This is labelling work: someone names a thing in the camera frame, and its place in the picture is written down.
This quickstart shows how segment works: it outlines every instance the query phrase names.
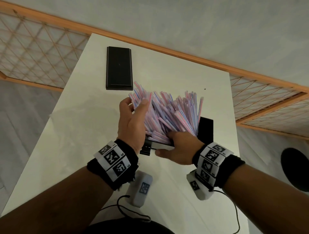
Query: white device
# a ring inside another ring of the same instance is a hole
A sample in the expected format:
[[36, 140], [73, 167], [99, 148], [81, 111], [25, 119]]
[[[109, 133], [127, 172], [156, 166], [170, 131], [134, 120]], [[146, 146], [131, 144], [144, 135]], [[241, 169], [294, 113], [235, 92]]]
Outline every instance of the white device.
[[193, 189], [193, 192], [195, 193], [196, 197], [201, 201], [207, 200], [212, 196], [214, 192], [210, 192], [205, 185], [203, 185], [198, 179], [195, 178], [194, 176], [195, 172], [196, 170], [190, 172], [187, 175], [187, 180], [191, 188]]
[[126, 201], [135, 207], [142, 207], [145, 203], [148, 191], [152, 183], [152, 176], [142, 172], [135, 172], [135, 180], [130, 183], [126, 195], [130, 195], [126, 198]]

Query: black wristband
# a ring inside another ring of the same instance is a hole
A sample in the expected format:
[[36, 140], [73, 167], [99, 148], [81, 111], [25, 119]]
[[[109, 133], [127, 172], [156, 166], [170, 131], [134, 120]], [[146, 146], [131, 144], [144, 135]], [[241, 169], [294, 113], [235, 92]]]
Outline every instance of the black wristband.
[[[117, 190], [121, 187], [121, 185], [134, 180], [135, 172], [138, 168], [138, 157], [135, 151], [122, 140], [117, 139], [114, 142], [124, 152], [125, 155], [122, 158], [127, 157], [130, 162], [130, 166], [115, 181], [110, 179], [109, 175], [102, 168], [97, 159], [92, 159], [88, 162], [87, 169], [90, 172], [100, 176], [113, 190]], [[111, 169], [113, 169], [115, 165], [117, 166], [121, 163], [121, 159], [111, 166]]]
[[216, 177], [215, 187], [222, 188], [230, 175], [241, 165], [245, 164], [245, 161], [241, 160], [235, 155], [226, 157], [223, 163], [219, 167], [219, 171]]
[[200, 154], [202, 153], [202, 151], [207, 147], [207, 145], [203, 145], [202, 148], [200, 148], [193, 156], [192, 158], [192, 163], [197, 167], [197, 162], [198, 159], [200, 158]]

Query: forearm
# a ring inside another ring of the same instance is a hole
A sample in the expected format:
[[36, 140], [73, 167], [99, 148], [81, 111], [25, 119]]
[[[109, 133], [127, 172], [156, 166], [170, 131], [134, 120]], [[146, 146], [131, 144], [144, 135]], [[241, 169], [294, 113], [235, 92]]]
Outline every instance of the forearm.
[[309, 197], [248, 165], [237, 168], [225, 193], [263, 233], [306, 233]]
[[1, 233], [79, 233], [113, 190], [86, 167], [0, 218]]

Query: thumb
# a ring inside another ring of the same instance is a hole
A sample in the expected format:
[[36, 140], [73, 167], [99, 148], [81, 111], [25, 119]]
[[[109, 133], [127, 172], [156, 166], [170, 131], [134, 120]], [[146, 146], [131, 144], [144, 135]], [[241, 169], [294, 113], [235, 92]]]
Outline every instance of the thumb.
[[137, 119], [138, 121], [144, 122], [146, 112], [148, 111], [149, 101], [147, 99], [143, 99], [138, 107], [135, 109], [133, 118]]
[[171, 160], [174, 150], [167, 150], [167, 149], [157, 149], [155, 154], [161, 158], [167, 158]]

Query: wire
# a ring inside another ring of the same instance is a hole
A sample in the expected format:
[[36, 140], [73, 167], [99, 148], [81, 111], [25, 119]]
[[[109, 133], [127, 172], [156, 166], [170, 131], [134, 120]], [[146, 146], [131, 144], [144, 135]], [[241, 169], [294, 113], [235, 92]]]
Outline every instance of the wire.
[[[226, 195], [224, 192], [221, 192], [221, 191], [219, 191], [219, 190], [214, 190], [214, 192], [218, 192], [218, 193], [222, 193], [222, 194], [224, 194], [224, 195]], [[239, 220], [238, 220], [238, 212], [237, 212], [237, 207], [236, 207], [236, 205], [235, 205], [235, 203], [233, 202], [233, 204], [234, 204], [234, 206], [235, 206], [235, 210], [236, 210], [236, 218], [237, 218], [237, 224], [238, 224], [238, 230], [237, 230], [237, 232], [234, 232], [233, 234], [236, 234], [236, 233], [238, 233], [239, 231], [240, 231], [240, 224], [239, 224]]]
[[[102, 208], [100, 211], [102, 211], [102, 210], [104, 210], [104, 209], [107, 209], [107, 208], [109, 208], [109, 207], [117, 206], [117, 207], [118, 207], [118, 210], [120, 211], [120, 213], [123, 214], [123, 215], [124, 215], [125, 217], [127, 217], [127, 218], [136, 219], [136, 220], [140, 220], [140, 221], [147, 222], [147, 223], [151, 222], [151, 217], [150, 217], [150, 216], [148, 216], [148, 215], [142, 215], [142, 214], [140, 214], [140, 213], [138, 213], [138, 212], [135, 212], [135, 211], [133, 211], [133, 210], [130, 210], [130, 209], [126, 208], [126, 207], [123, 206], [123, 205], [119, 205], [119, 200], [120, 200], [121, 198], [129, 198], [129, 197], [130, 197], [130, 195], [123, 195], [123, 196], [120, 196], [120, 197], [118, 198], [118, 200], [117, 200], [117, 204], [104, 207], [104, 208]], [[123, 210], [120, 209], [120, 207], [125, 208], [126, 210], [128, 210], [128, 211], [130, 211], [130, 212], [132, 212], [132, 213], [135, 213], [135, 214], [137, 214], [137, 215], [139, 215], [139, 216], [147, 217], [147, 219], [143, 219], [143, 218], [132, 218], [132, 217], [128, 216], [126, 213], [124, 213]]]

